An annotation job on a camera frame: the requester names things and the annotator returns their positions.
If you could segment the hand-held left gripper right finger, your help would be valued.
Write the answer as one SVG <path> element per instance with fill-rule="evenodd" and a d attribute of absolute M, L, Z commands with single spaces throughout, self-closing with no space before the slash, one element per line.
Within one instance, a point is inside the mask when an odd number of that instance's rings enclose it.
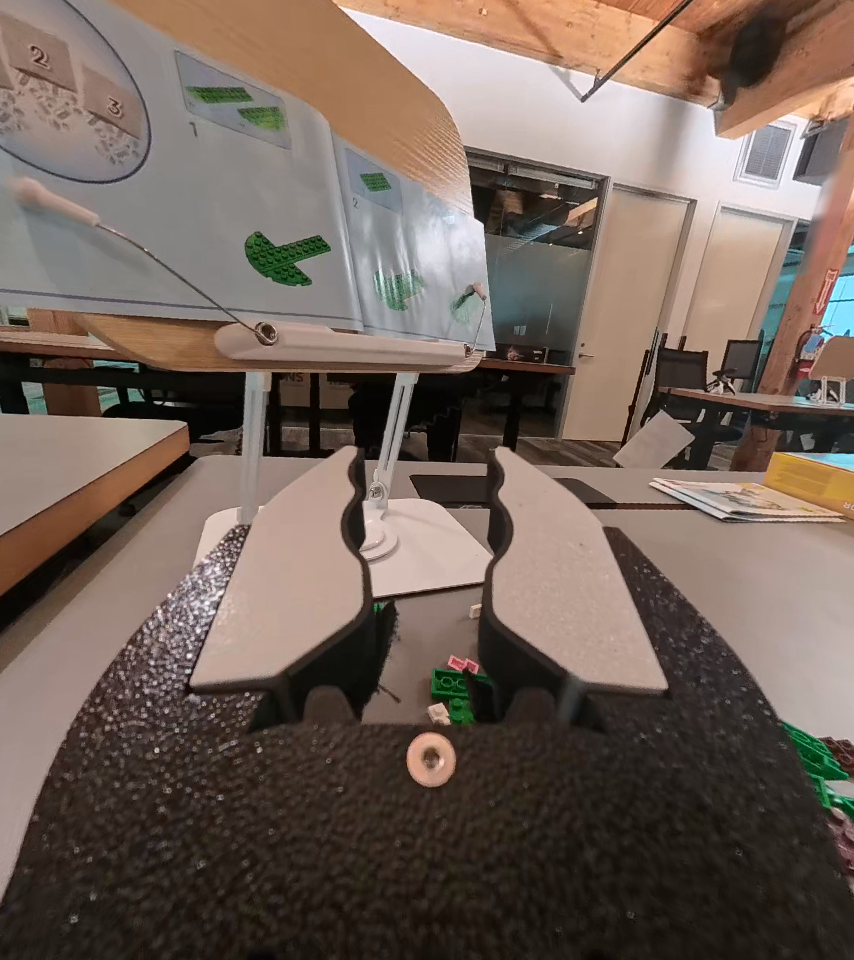
<path fill-rule="evenodd" d="M 574 723 L 591 694 L 663 698 L 669 685 L 601 521 L 558 481 L 505 447 L 486 472 L 491 561 L 478 653 L 502 722 L 533 700 Z"/>

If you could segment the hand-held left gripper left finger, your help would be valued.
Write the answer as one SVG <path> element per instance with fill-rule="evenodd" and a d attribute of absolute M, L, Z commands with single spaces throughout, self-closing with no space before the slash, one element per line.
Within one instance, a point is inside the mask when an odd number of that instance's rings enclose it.
<path fill-rule="evenodd" d="M 344 447 L 259 510 L 193 666 L 193 693 L 264 693 L 271 719 L 299 721 L 337 691 L 361 718 L 390 631 L 361 555 L 366 491 L 363 455 Z"/>

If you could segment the green lego piece with hole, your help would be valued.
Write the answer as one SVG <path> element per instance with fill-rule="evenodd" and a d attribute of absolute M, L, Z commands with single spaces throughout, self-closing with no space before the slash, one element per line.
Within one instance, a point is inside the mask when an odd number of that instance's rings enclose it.
<path fill-rule="evenodd" d="M 436 702 L 449 702 L 450 700 L 459 700 L 467 702 L 469 700 L 468 684 L 466 677 L 469 676 L 477 682 L 478 685 L 491 688 L 490 678 L 482 673 L 472 671 L 456 671 L 452 668 L 435 668 L 431 677 L 431 697 Z"/>

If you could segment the yellow lego box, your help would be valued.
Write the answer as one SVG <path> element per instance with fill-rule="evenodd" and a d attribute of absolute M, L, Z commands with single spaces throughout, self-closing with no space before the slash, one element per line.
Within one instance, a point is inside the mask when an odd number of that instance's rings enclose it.
<path fill-rule="evenodd" d="M 776 452 L 764 484 L 854 522 L 854 454 Z"/>

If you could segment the white paper sheet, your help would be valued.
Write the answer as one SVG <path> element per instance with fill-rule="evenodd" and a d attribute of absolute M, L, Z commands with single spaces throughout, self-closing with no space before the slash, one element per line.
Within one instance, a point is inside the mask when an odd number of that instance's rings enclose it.
<path fill-rule="evenodd" d="M 695 440 L 684 423 L 658 411 L 613 455 L 621 469 L 659 469 L 673 461 Z"/>

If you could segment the stack of instruction booklets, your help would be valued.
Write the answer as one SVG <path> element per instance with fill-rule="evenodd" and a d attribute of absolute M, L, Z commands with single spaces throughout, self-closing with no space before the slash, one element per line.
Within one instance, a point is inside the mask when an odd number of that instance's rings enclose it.
<path fill-rule="evenodd" d="M 649 486 L 730 523 L 839 523 L 843 515 L 755 483 L 703 483 L 654 478 Z"/>

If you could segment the black office chair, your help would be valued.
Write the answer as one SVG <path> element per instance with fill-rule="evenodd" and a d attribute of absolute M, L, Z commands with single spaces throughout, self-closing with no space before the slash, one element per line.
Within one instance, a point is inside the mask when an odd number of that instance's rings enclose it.
<path fill-rule="evenodd" d="M 667 347 L 668 334 L 656 334 L 650 348 L 645 350 L 641 361 L 631 402 L 627 408 L 627 420 L 622 438 L 625 445 L 631 436 L 637 414 L 644 424 L 658 412 L 661 395 L 667 390 L 686 389 L 704 391 L 706 389 L 708 352 L 687 351 L 686 337 L 680 338 L 679 347 Z"/>

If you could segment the grey table with wooden edge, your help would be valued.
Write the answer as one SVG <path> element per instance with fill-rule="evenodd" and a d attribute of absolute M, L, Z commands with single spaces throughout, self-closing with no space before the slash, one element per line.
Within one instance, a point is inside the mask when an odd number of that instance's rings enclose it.
<path fill-rule="evenodd" d="M 189 442 L 180 421 L 0 414 L 0 597 Z"/>

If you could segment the dark wooden office table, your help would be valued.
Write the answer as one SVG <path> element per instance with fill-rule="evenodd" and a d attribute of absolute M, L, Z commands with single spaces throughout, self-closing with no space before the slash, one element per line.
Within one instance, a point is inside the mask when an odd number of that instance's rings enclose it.
<path fill-rule="evenodd" d="M 707 469 L 720 440 L 721 420 L 729 413 L 749 414 L 747 428 L 730 462 L 729 470 L 733 473 L 765 471 L 784 432 L 812 435 L 816 453 L 831 452 L 842 437 L 854 434 L 854 403 L 820 404 L 796 396 L 757 392 L 721 395 L 669 388 L 660 390 L 649 408 L 658 412 L 676 399 L 703 412 L 702 418 L 690 427 L 694 439 L 687 462 L 689 469 L 695 471 Z"/>

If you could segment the white door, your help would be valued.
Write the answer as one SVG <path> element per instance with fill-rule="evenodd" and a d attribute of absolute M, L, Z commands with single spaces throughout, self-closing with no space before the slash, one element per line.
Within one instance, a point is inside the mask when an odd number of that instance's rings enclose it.
<path fill-rule="evenodd" d="M 610 186 L 566 390 L 561 437 L 617 442 L 663 317 L 696 203 Z"/>
<path fill-rule="evenodd" d="M 730 340 L 747 340 L 760 329 L 796 224 L 795 218 L 718 208 L 683 329 L 687 351 L 708 353 L 710 377 Z"/>

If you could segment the glass office door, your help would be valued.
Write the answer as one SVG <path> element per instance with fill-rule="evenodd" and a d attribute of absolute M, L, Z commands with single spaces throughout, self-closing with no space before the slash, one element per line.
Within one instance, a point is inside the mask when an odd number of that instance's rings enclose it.
<path fill-rule="evenodd" d="M 497 356 L 572 366 L 607 178 L 486 150 L 466 157 Z"/>

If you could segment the red fire extinguisher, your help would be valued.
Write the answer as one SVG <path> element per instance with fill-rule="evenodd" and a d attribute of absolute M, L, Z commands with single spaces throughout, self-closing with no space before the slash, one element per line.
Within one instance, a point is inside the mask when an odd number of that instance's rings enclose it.
<path fill-rule="evenodd" d="M 814 365 L 817 355 L 821 351 L 825 342 L 824 327 L 821 325 L 812 326 L 805 332 L 798 343 L 795 373 L 797 379 L 805 380 L 810 376 L 810 370 Z"/>

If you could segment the small wooden book stand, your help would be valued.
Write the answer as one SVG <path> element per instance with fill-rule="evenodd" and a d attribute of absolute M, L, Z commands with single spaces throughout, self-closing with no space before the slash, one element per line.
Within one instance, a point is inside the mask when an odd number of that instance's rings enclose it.
<path fill-rule="evenodd" d="M 846 402 L 847 382 L 854 378 L 854 337 L 832 337 L 819 350 L 808 373 L 808 380 L 816 387 L 808 400 L 827 405 L 842 406 Z"/>

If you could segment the wooden support post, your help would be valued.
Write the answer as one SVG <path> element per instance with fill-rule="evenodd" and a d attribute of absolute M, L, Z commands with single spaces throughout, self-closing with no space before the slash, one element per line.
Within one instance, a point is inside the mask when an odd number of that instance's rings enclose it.
<path fill-rule="evenodd" d="M 841 31 L 824 30 L 826 46 L 817 44 L 817 29 L 810 28 L 798 49 L 784 47 L 781 64 L 764 82 L 743 88 L 721 115 L 718 132 L 737 137 L 769 120 L 791 113 L 808 93 L 854 70 L 854 48 L 840 46 Z M 797 384 L 795 356 L 801 340 L 823 317 L 848 249 L 854 238 L 854 104 L 838 153 L 837 166 L 826 188 L 820 214 L 807 235 L 801 269 L 769 351 L 758 392 L 791 400 Z"/>

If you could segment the wall air vent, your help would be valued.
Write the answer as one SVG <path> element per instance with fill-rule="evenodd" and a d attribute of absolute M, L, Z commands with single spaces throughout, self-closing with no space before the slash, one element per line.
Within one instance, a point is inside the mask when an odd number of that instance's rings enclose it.
<path fill-rule="evenodd" d="M 776 189 L 780 186 L 797 126 L 777 121 L 762 126 L 744 138 L 733 180 Z"/>

